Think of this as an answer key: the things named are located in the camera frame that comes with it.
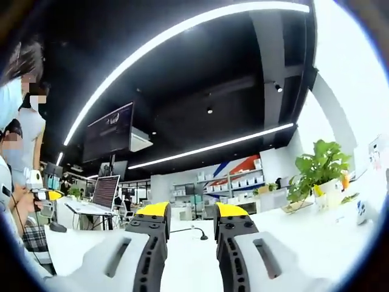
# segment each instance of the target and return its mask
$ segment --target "blue stripe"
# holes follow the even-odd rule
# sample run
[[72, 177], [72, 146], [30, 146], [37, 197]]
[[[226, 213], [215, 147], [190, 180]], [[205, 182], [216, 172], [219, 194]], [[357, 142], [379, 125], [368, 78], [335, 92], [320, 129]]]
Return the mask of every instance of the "blue stripe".
[[227, 166], [228, 163], [229, 162], [222, 162], [222, 163], [220, 163], [218, 168], [213, 173], [213, 177], [215, 178]]

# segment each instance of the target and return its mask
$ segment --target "ceiling light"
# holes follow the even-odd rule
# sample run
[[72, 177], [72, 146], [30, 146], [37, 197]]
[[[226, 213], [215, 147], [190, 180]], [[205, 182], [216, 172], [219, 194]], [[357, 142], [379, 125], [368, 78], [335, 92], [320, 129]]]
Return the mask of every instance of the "ceiling light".
[[61, 163], [62, 157], [63, 157], [63, 152], [61, 152], [61, 153], [58, 155], [57, 163], [56, 163], [55, 165], [58, 166], [58, 165]]
[[273, 84], [277, 92], [282, 92], [282, 87], [277, 82], [273, 82]]
[[228, 5], [218, 9], [214, 9], [205, 13], [201, 13], [190, 19], [186, 19], [183, 22], [176, 24], [173, 27], [170, 27], [168, 30], [160, 33], [155, 36], [153, 39], [149, 40], [142, 47], [133, 52], [126, 60], [124, 60], [112, 73], [103, 81], [102, 84], [96, 89], [93, 95], [86, 102], [83, 109], [78, 114], [76, 120], [74, 121], [71, 129], [69, 130], [64, 145], [67, 146], [72, 139], [75, 131], [78, 126], [81, 124], [85, 115], [92, 108], [93, 104], [98, 100], [98, 98], [106, 91], [106, 89], [131, 65], [133, 65], [137, 60], [142, 58], [148, 52], [153, 50], [155, 47], [164, 43], [166, 40], [178, 35], [179, 33], [190, 29], [191, 27], [197, 26], [198, 24], [205, 23], [207, 21], [220, 18], [226, 15], [232, 15], [240, 12], [248, 12], [255, 10], [295, 10], [299, 12], [309, 13], [309, 7], [303, 4], [296, 4], [290, 2], [280, 2], [280, 1], [263, 1], [263, 2], [247, 2]]
[[184, 157], [184, 156], [193, 155], [193, 154], [204, 152], [204, 151], [207, 151], [207, 150], [212, 150], [212, 149], [215, 149], [215, 148], [219, 148], [219, 147], [231, 145], [231, 144], [234, 144], [234, 143], [239, 143], [239, 142], [242, 142], [242, 141], [245, 141], [245, 140], [249, 140], [249, 139], [257, 138], [257, 137], [260, 137], [260, 136], [264, 136], [266, 134], [271, 134], [271, 133], [274, 133], [274, 132], [277, 132], [277, 131], [281, 131], [283, 129], [287, 129], [287, 128], [290, 128], [290, 127], [293, 127], [293, 126], [294, 126], [293, 123], [289, 123], [287, 125], [279, 126], [279, 127], [273, 128], [273, 129], [265, 130], [265, 131], [262, 131], [262, 132], [259, 132], [259, 133], [251, 134], [251, 135], [244, 136], [244, 137], [241, 137], [241, 138], [237, 138], [237, 139], [234, 139], [234, 140], [230, 140], [230, 141], [227, 141], [227, 142], [215, 144], [215, 145], [212, 145], [212, 146], [200, 148], [200, 149], [193, 150], [193, 151], [188, 151], [188, 152], [185, 152], [185, 153], [182, 153], [182, 154], [178, 154], [178, 155], [174, 155], [174, 156], [169, 156], [169, 157], [166, 157], [166, 158], [162, 158], [162, 159], [158, 159], [158, 160], [154, 160], [154, 161], [150, 161], [150, 162], [146, 162], [146, 163], [142, 163], [142, 164], [133, 165], [133, 166], [128, 167], [128, 169], [137, 169], [139, 167], [149, 166], [149, 165], [152, 165], [152, 164], [157, 164], [157, 163], [161, 163], [161, 162], [165, 162], [165, 161], [181, 158], [181, 157]]

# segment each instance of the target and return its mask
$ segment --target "laptop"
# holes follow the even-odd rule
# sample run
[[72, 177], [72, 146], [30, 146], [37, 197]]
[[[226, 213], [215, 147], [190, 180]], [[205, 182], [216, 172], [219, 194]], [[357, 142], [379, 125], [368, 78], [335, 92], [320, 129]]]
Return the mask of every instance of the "laptop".
[[69, 201], [68, 206], [76, 214], [109, 215], [113, 214], [113, 205], [120, 175], [104, 176], [96, 181], [92, 202]]

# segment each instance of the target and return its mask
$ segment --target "white wall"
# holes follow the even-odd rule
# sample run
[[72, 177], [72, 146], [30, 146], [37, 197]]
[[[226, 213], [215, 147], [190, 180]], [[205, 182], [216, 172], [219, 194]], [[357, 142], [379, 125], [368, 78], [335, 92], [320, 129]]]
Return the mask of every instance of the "white wall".
[[269, 149], [260, 153], [263, 175], [267, 184], [274, 183], [277, 178], [286, 178], [295, 174], [294, 165], [287, 147]]
[[374, 45], [332, 0], [314, 0], [315, 67], [338, 98], [357, 140], [369, 144], [388, 131], [389, 87]]
[[313, 154], [313, 143], [319, 139], [323, 139], [326, 142], [335, 141], [334, 132], [328, 119], [311, 91], [307, 93], [297, 125], [301, 146], [294, 145], [298, 152], [291, 152], [291, 155], [295, 157], [302, 153]]
[[197, 174], [201, 171], [213, 173], [218, 165], [191, 169], [186, 172], [170, 173], [168, 175], [151, 176], [151, 201], [158, 203], [169, 201], [173, 184], [193, 183], [197, 181]]

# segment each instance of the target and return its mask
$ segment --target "green leaves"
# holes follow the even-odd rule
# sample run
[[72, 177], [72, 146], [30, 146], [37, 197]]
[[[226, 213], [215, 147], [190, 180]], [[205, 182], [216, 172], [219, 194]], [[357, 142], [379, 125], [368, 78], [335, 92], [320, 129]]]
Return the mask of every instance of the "green leaves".
[[295, 165], [301, 178], [294, 182], [290, 180], [288, 200], [293, 202], [305, 199], [313, 186], [327, 183], [332, 179], [342, 177], [342, 170], [348, 170], [350, 156], [341, 152], [341, 146], [336, 142], [318, 140], [314, 143], [314, 154], [303, 154], [296, 158]]

